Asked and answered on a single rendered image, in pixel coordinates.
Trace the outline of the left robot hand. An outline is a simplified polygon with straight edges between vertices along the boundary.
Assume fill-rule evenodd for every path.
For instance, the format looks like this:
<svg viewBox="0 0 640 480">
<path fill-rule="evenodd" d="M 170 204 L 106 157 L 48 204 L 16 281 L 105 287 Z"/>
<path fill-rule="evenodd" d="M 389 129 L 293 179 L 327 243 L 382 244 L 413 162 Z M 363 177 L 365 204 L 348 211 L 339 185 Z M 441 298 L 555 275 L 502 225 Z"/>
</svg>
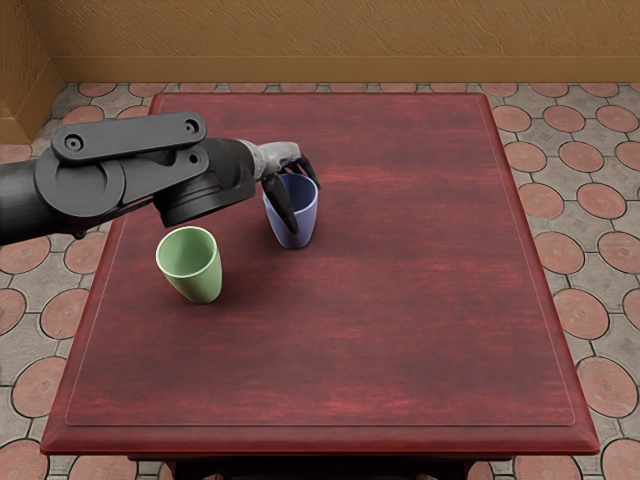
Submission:
<svg viewBox="0 0 640 480">
<path fill-rule="evenodd" d="M 280 173 L 284 170 L 302 174 L 321 187 L 319 178 L 310 162 L 295 142 L 271 142 L 258 145 L 254 149 L 254 176 L 261 182 L 263 192 L 272 207 L 292 234 L 298 233 L 298 223 L 293 204 L 287 193 Z"/>
</svg>

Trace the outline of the blue cup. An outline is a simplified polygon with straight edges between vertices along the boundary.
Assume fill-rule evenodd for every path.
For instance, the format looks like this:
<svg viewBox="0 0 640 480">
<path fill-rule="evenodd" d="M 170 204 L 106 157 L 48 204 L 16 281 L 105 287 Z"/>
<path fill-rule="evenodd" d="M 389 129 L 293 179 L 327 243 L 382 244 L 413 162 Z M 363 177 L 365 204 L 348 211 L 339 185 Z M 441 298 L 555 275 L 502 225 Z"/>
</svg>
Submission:
<svg viewBox="0 0 640 480">
<path fill-rule="evenodd" d="M 290 197 L 298 232 L 292 233 L 273 208 L 270 200 L 263 194 L 267 218 L 278 242 L 287 249 L 302 249 L 311 240 L 318 207 L 318 188 L 308 177 L 301 174 L 283 174 L 280 176 Z"/>
</svg>

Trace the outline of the green cup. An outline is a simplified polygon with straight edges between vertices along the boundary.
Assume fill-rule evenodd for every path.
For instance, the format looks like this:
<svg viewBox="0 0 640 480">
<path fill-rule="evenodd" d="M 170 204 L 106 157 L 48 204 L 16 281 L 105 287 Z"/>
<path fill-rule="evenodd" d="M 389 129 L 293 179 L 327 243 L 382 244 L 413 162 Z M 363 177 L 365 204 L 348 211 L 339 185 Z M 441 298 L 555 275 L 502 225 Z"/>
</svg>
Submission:
<svg viewBox="0 0 640 480">
<path fill-rule="evenodd" d="M 204 228 L 185 226 L 168 233 L 156 248 L 156 264 L 192 303 L 211 303 L 221 293 L 220 251 L 214 236 Z"/>
</svg>

